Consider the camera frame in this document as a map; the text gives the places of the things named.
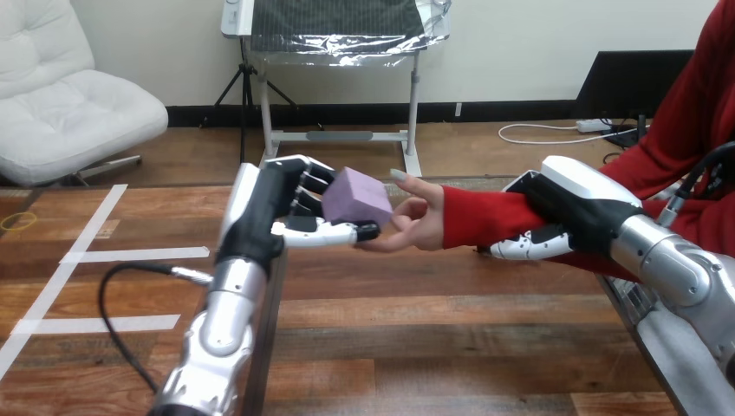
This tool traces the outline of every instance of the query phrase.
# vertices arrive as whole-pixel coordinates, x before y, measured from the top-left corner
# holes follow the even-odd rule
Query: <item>fingernail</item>
[[[399,182],[403,182],[408,178],[408,175],[403,172],[399,171],[398,169],[391,169],[391,177]]]

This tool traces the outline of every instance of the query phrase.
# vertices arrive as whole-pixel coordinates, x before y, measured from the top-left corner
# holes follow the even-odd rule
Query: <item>white tape line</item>
[[[127,188],[127,185],[113,186],[102,201],[102,204],[97,208],[97,211],[89,219],[84,230],[81,231],[81,234],[71,246],[70,252],[81,253],[89,248],[89,245],[94,240],[94,236],[100,231],[110,212],[117,205],[117,201],[120,200],[122,193],[125,192],[125,188]],[[25,343],[30,338],[30,334],[36,330],[43,316],[46,315],[51,305],[54,304],[56,297],[61,293],[75,268],[76,263],[59,264],[54,275],[41,291],[41,294],[38,295],[25,316],[13,328],[10,337],[3,344],[3,347],[0,348],[0,380],[3,379],[5,373],[8,372],[8,369],[13,364],[13,361],[21,353]]]
[[[182,247],[178,249],[87,251],[68,253],[59,263],[106,263],[141,260],[169,260],[179,258],[204,258],[209,256],[206,247]]]
[[[110,318],[117,332],[167,331],[176,326],[181,315],[126,316]],[[16,327],[17,333],[28,335],[96,334],[106,333],[101,318],[41,319],[25,321]]]

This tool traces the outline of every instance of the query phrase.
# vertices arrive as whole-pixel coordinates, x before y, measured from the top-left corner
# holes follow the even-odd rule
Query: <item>tripod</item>
[[[243,58],[243,63],[239,64],[237,66],[237,72],[235,76],[232,77],[230,80],[230,83],[227,84],[227,88],[224,89],[222,94],[217,99],[217,102],[214,103],[214,111],[216,112],[219,110],[219,106],[222,104],[222,100],[227,95],[227,93],[230,92],[230,89],[233,85],[235,85],[235,81],[237,81],[237,78],[240,77],[240,75],[243,76],[243,104],[240,107],[240,163],[245,162],[245,135],[246,135],[246,127],[247,127],[247,115],[249,112],[252,112],[253,110],[253,100],[252,100],[252,87],[250,85],[250,76],[251,75],[257,75],[257,69],[253,68],[252,65],[248,62],[248,50],[245,47],[245,42],[243,41],[243,38],[240,37],[240,55]],[[291,109],[294,111],[298,110],[297,104],[289,98],[288,95],[286,95],[283,91],[281,91],[280,88],[276,87],[272,82],[268,81],[268,87],[272,89],[276,94],[280,95],[286,102],[291,105]],[[245,110],[245,102],[247,102],[247,111]],[[202,122],[199,124],[200,128],[206,127],[207,123],[209,122],[209,119],[205,117]]]

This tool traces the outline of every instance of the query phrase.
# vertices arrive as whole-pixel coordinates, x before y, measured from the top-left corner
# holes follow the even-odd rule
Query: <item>red sweater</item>
[[[735,0],[721,0],[680,78],[638,146],[604,166],[602,172],[638,198],[650,198],[685,176],[709,151],[735,132]],[[695,189],[672,229],[705,250],[735,257],[735,187],[725,185],[703,199],[707,177]],[[646,201],[656,217],[666,201]],[[525,196],[468,192],[445,187],[445,248],[488,246],[545,224]],[[572,253],[559,263],[634,280],[607,258]]]

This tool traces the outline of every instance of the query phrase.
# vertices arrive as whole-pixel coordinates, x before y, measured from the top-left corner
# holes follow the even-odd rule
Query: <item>power strip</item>
[[[610,130],[612,124],[610,119],[579,120],[576,129],[579,133],[604,132]]]

